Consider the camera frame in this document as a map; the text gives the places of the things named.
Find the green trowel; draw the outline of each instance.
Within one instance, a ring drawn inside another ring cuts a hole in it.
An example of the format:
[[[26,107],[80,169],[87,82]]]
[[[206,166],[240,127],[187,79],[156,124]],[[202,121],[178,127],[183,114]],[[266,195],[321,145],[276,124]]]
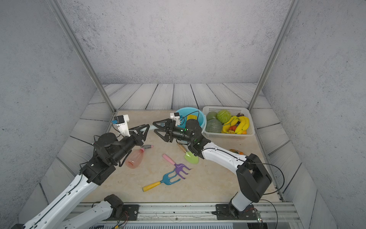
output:
[[[186,153],[186,155],[184,156],[184,158],[192,164],[197,164],[198,163],[198,157],[193,155],[191,151],[187,151],[186,148],[184,148],[184,146],[182,146],[181,144],[177,143],[177,145],[179,146],[179,148],[181,148],[181,150],[183,150],[183,152]]]

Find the pink handle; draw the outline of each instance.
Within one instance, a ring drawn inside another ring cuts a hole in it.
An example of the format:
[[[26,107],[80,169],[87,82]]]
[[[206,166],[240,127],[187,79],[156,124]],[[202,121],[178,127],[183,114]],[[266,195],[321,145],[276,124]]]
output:
[[[164,159],[165,159],[165,160],[167,160],[170,164],[175,165],[175,162],[174,162],[170,157],[168,157],[168,155],[163,154],[163,157],[164,157]]]

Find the black mounting plate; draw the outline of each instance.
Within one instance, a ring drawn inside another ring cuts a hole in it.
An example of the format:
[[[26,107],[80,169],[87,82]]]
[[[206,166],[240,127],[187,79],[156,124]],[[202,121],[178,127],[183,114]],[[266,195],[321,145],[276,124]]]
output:
[[[137,215],[138,215],[138,210],[139,210],[139,205],[138,204],[124,204],[122,209],[116,209],[116,210],[118,212],[116,212],[116,214],[112,213],[112,215],[121,215],[121,216],[114,217],[111,215],[111,217],[106,219],[107,221],[119,220],[119,221],[123,222],[123,221],[127,220],[126,214],[124,214],[125,211],[128,213],[128,221],[136,221]]]
[[[254,207],[253,205],[248,205],[246,209]],[[217,220],[257,220],[256,213],[252,210],[245,212],[245,210],[240,214],[239,218],[234,218],[229,213],[229,205],[228,204],[217,204],[216,205],[216,217]]]

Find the blue garden fork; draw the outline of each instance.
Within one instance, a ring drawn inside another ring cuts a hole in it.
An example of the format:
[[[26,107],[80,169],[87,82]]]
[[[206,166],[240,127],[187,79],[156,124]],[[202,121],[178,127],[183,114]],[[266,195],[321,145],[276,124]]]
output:
[[[179,178],[178,180],[176,180],[176,181],[173,181],[173,182],[171,182],[171,181],[170,181],[170,179],[172,179],[172,178],[174,178],[174,177],[176,177],[176,176],[177,176],[177,174],[175,174],[174,176],[169,177],[169,174],[174,173],[174,172],[175,172],[175,169],[174,169],[173,171],[171,171],[170,173],[165,174],[165,175],[163,176],[163,179],[162,179],[161,181],[158,181],[158,182],[155,182],[155,183],[149,184],[149,185],[147,185],[147,186],[143,187],[143,188],[142,188],[142,190],[143,190],[144,192],[146,192],[147,190],[150,190],[150,189],[152,189],[153,187],[156,187],[156,186],[158,186],[158,185],[159,185],[159,184],[161,184],[161,183],[164,183],[164,184],[166,184],[166,185],[171,185],[171,184],[174,184],[174,183],[176,183],[176,182],[180,181],[180,178]]]

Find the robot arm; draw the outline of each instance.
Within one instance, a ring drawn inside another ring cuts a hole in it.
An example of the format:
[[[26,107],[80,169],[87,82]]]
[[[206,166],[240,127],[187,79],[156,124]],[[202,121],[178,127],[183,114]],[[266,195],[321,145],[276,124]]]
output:
[[[240,192],[229,203],[230,213],[237,218],[252,202],[259,202],[260,198],[272,182],[260,159],[255,155],[244,156],[217,146],[202,136],[202,129],[195,119],[186,122],[186,128],[175,126],[175,121],[165,119],[153,122],[157,127],[154,132],[166,142],[174,138],[188,142],[188,149],[196,156],[224,166],[238,177]]]
[[[115,169],[115,166],[127,157],[136,145],[142,146],[146,140],[149,125],[129,129],[120,141],[115,134],[106,133],[100,136],[93,146],[93,157],[82,167],[71,184],[54,199],[43,211],[24,225],[24,229],[46,228],[89,228],[95,223],[109,217],[120,218],[123,202],[115,195],[107,196],[94,208],[70,219],[65,217],[89,193],[101,185]]]

